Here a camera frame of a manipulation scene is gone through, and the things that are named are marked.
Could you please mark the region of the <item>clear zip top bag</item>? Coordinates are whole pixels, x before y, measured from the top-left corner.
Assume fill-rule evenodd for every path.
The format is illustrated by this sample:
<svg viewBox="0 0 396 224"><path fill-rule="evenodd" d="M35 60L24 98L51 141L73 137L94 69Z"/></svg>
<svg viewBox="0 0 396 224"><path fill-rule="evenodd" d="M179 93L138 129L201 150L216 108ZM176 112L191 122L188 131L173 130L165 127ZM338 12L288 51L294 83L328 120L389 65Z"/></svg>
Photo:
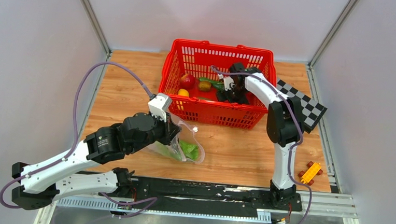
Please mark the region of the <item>clear zip top bag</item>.
<svg viewBox="0 0 396 224"><path fill-rule="evenodd" d="M170 145L155 142L143 149L144 152L161 155L179 162L202 163L205 159L205 149L196 139L199 128L178 116L171 115L174 124L181 131L174 137Z"/></svg>

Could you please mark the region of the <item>green white napa cabbage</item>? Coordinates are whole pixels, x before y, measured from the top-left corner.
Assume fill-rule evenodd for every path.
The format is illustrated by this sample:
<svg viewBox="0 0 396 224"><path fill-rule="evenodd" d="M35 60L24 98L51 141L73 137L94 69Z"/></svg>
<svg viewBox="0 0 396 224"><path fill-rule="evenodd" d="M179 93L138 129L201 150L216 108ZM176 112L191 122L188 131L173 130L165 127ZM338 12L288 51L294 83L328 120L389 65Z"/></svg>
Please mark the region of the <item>green white napa cabbage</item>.
<svg viewBox="0 0 396 224"><path fill-rule="evenodd" d="M160 155L181 162L198 161L201 156L197 144L188 143L184 140L174 141L170 146L155 142L152 149Z"/></svg>

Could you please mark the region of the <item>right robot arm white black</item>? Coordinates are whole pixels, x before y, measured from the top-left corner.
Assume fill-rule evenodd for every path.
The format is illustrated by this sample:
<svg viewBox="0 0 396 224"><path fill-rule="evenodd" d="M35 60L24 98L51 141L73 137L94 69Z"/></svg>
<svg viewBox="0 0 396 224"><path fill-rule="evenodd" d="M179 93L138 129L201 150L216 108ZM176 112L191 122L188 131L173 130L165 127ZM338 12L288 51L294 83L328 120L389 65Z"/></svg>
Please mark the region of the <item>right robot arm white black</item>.
<svg viewBox="0 0 396 224"><path fill-rule="evenodd" d="M268 200L276 209L286 207L296 196L293 162L304 133L300 100L280 92L255 67L238 69L234 64L229 73L221 72L215 66L210 68L224 82L226 92L248 91L267 107L266 132L275 149L275 169Z"/></svg>

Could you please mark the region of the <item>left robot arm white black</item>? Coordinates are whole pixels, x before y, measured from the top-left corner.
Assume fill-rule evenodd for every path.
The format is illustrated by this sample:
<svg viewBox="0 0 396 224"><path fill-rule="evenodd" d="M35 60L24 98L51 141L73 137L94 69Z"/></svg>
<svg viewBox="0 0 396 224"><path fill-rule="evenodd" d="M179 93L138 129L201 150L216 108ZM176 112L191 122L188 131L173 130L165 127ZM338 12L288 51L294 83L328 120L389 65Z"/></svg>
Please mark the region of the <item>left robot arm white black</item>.
<svg viewBox="0 0 396 224"><path fill-rule="evenodd" d="M19 186L12 189L11 200L17 207L31 211L71 195L95 192L127 197L133 189L128 169L94 174L84 170L124 159L155 142L171 145L181 130L170 115L163 120L146 113L99 128L71 150L44 162L15 163L12 176Z"/></svg>

